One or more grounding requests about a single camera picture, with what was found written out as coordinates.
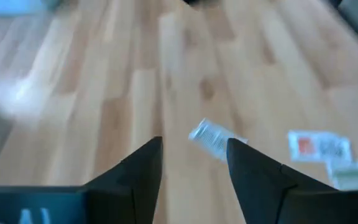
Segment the white barcode packet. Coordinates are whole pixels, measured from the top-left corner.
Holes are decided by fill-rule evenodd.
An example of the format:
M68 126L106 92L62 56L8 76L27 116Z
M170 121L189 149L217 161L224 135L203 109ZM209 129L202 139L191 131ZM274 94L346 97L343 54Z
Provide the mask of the white barcode packet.
M206 118L188 136L190 141L195 142L213 157L223 162L227 162L227 142L229 138L238 139L243 143L248 142L246 138L240 137Z

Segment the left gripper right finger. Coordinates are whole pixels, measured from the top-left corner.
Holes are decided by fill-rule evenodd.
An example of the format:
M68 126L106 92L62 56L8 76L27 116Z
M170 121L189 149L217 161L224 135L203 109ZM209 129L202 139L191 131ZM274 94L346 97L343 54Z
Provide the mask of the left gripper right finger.
M227 142L227 165L247 224L277 224L282 203L291 190L335 190L235 138Z

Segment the red white ointment packet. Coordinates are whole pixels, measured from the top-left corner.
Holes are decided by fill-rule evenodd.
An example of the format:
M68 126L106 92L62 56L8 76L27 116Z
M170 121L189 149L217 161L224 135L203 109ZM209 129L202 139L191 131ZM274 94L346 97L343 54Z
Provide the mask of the red white ointment packet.
M348 138L327 131L290 130L288 147L293 161L351 162Z

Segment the green striped bandage wrapper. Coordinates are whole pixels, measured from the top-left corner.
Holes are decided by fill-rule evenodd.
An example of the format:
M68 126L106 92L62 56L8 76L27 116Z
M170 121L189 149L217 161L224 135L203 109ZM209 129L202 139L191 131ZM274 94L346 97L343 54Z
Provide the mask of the green striped bandage wrapper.
M358 161L330 162L326 169L333 186L339 190L358 190Z

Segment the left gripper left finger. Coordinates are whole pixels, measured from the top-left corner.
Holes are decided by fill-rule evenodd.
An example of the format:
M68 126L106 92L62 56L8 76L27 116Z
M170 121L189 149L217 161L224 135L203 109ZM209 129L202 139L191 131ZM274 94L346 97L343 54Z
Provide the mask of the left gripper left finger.
M86 183L86 224L153 224L162 166L163 139L156 136Z

